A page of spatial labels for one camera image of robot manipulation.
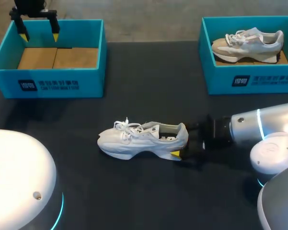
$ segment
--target white dome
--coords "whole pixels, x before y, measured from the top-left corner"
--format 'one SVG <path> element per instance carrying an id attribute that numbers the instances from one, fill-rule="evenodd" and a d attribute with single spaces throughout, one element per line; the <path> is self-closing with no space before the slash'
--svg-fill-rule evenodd
<path id="1" fill-rule="evenodd" d="M 56 183 L 49 151 L 35 138 L 0 130 L 0 230 L 33 220 L 49 201 Z"/>

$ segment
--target white sneaker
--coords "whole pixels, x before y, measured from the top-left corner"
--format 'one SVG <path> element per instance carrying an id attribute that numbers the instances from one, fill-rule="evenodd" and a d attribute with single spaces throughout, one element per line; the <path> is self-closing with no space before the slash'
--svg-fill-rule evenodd
<path id="1" fill-rule="evenodd" d="M 149 122 L 137 123 L 114 122 L 114 128 L 99 134 L 98 146 L 106 154 L 129 160 L 143 151 L 150 151 L 160 158 L 178 161 L 171 155 L 183 149 L 188 140 L 188 132 L 183 123 L 177 126 Z"/>
<path id="2" fill-rule="evenodd" d="M 239 30 L 235 35 L 226 34 L 212 44 L 213 53 L 228 62 L 250 57 L 261 62 L 276 63 L 284 41 L 281 30 L 274 34 L 262 33 L 257 28 Z"/>

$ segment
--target concrete floor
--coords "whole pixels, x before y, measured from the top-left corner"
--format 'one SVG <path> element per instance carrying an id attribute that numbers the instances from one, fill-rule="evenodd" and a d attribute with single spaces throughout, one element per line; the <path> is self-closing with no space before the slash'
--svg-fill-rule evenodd
<path id="1" fill-rule="evenodd" d="M 0 42 L 13 0 L 0 0 Z M 197 40 L 203 16 L 288 15 L 288 0 L 47 0 L 58 18 L 104 19 L 108 41 Z"/>

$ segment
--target black tabletop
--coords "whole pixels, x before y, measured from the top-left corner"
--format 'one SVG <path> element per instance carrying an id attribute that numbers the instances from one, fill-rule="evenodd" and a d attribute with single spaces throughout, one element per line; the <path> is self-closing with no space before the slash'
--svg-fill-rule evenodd
<path id="1" fill-rule="evenodd" d="M 101 99 L 6 100 L 0 128 L 41 141 L 63 185 L 64 230 L 260 230 L 249 150 L 207 152 L 206 162 L 142 153 L 108 157 L 98 134 L 116 120 L 196 122 L 288 103 L 288 94 L 209 96 L 197 42 L 109 43 Z"/>

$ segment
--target shoe heel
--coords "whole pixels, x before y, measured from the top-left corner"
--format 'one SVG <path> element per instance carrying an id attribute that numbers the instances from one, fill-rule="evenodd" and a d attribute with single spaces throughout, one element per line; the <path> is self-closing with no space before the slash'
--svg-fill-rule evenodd
<path id="1" fill-rule="evenodd" d="M 166 159 L 166 160 L 171 160 L 171 161 L 180 161 L 181 159 L 174 157 L 171 155 L 170 152 L 163 151 L 163 150 L 157 150 L 153 152 L 155 155 L 157 155 L 160 158 Z"/>
<path id="2" fill-rule="evenodd" d="M 276 63 L 277 62 L 277 54 L 271 54 L 271 55 L 254 55 L 254 59 L 257 61 L 265 62 L 265 63 Z"/>

